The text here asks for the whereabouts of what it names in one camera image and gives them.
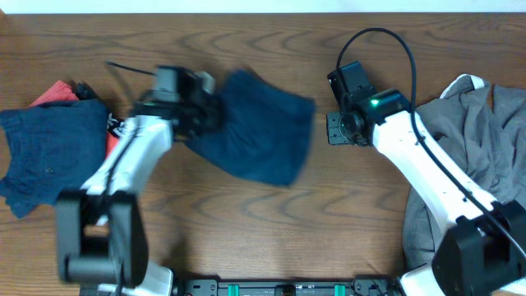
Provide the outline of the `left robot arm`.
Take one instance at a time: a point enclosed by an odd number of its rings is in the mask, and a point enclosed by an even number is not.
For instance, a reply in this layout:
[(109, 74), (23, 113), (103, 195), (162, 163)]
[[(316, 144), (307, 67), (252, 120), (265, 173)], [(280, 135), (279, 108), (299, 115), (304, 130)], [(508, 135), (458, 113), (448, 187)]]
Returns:
[(55, 205), (58, 274), (91, 295), (171, 295), (173, 272), (149, 259), (138, 199), (160, 158), (176, 141), (219, 129), (215, 79), (185, 67), (159, 66), (153, 88), (135, 99), (125, 132), (79, 189)]

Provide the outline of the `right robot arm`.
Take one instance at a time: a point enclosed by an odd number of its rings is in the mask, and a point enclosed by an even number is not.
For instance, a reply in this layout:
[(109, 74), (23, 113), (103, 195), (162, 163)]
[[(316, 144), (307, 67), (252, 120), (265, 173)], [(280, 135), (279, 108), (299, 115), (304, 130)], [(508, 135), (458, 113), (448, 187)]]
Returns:
[(332, 145), (373, 146), (406, 177), (436, 222), (441, 244), (431, 262), (399, 278), (403, 295), (488, 295), (525, 292), (525, 209), (499, 202), (439, 146), (397, 90), (336, 90), (327, 115)]

